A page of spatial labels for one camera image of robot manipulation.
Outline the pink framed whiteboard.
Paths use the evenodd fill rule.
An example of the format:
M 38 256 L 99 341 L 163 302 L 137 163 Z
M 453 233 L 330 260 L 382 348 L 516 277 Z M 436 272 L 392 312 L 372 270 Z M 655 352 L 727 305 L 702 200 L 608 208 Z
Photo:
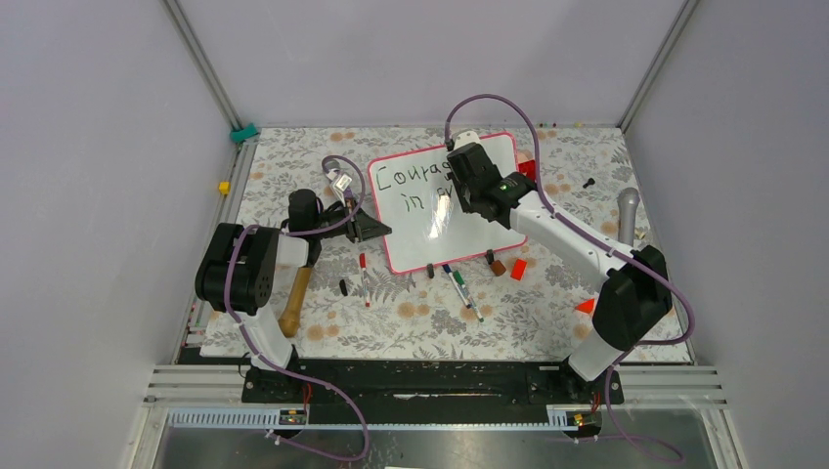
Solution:
M 442 145 L 376 158 L 368 165 L 377 219 L 394 274 L 406 274 L 520 246 L 525 235 L 460 208 Z

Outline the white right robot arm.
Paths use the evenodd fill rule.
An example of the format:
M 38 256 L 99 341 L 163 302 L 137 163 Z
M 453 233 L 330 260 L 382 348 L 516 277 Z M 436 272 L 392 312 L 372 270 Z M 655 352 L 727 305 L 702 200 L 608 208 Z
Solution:
M 660 250 L 639 250 L 548 208 L 543 192 L 519 172 L 503 175 L 484 147 L 455 143 L 448 154 L 450 179 L 460 207 L 488 222 L 525 235 L 575 268 L 597 290 L 588 337 L 565 360 L 562 393 L 583 403 L 599 389 L 606 368 L 631 350 L 673 307 L 663 285 L 666 266 Z

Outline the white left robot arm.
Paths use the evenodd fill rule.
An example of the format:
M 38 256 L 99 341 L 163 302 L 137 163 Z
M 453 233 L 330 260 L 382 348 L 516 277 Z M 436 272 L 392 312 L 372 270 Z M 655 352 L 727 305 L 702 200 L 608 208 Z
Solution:
M 276 267 L 297 270 L 294 298 L 285 310 L 287 326 L 293 326 L 324 239 L 343 236 L 358 243 L 391 233 L 389 226 L 370 216 L 353 197 L 324 208 L 315 192 L 298 190 L 289 195 L 287 218 L 277 228 L 217 225 L 196 271 L 196 297 L 213 310 L 229 314 L 251 364 L 269 370 L 266 389 L 279 401 L 289 402 L 302 392 L 304 378 L 289 366 L 296 357 L 295 348 L 270 306 Z

